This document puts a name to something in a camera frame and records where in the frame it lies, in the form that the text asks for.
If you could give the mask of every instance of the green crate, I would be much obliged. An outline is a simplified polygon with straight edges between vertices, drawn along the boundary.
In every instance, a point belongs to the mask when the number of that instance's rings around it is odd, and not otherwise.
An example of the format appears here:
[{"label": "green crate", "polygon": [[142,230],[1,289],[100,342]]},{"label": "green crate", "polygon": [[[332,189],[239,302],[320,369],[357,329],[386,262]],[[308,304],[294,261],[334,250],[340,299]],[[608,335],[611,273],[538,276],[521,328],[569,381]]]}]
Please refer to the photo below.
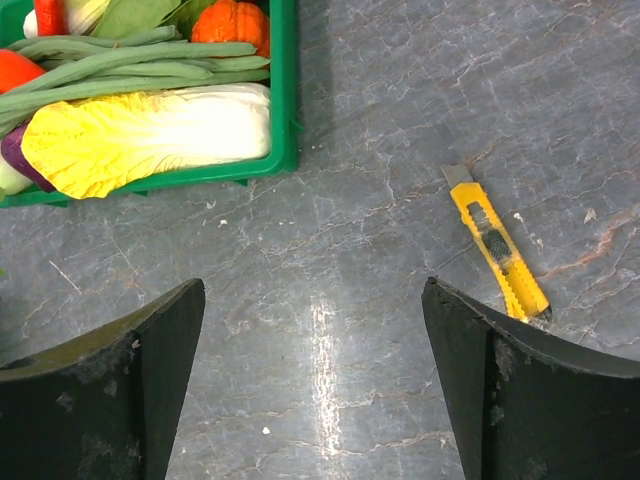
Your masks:
[{"label": "green crate", "polygon": [[[239,181],[293,172],[298,166],[296,2],[263,1],[271,17],[271,154],[259,160],[161,173],[114,191],[146,195],[150,190],[216,181]],[[0,47],[24,38],[22,24],[33,9],[32,0],[0,0]],[[0,208],[48,204],[66,206],[73,199],[59,192],[45,193],[33,185],[8,195]]]}]

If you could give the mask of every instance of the gray marble surface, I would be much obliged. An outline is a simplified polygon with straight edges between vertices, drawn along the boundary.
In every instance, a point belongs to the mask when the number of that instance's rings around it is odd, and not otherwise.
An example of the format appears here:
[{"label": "gray marble surface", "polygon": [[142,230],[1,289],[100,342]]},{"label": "gray marble surface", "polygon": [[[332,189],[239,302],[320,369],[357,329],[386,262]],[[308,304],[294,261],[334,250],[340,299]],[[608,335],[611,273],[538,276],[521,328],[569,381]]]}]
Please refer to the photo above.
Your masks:
[{"label": "gray marble surface", "polygon": [[168,478],[460,480],[420,294],[502,305],[440,166],[483,183],[557,335],[640,360],[640,3],[301,3],[300,171],[0,211],[0,362],[201,277]]}]

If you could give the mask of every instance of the orange pumpkin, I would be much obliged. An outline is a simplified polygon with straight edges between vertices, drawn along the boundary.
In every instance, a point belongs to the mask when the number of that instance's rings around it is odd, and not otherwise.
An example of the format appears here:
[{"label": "orange pumpkin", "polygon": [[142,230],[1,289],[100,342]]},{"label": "orange pumpkin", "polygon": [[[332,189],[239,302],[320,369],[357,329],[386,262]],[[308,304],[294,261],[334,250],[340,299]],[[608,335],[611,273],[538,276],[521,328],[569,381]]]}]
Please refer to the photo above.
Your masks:
[{"label": "orange pumpkin", "polygon": [[252,3],[218,0],[207,7],[193,26],[191,41],[198,43],[247,42],[256,55],[271,58],[269,17]]}]

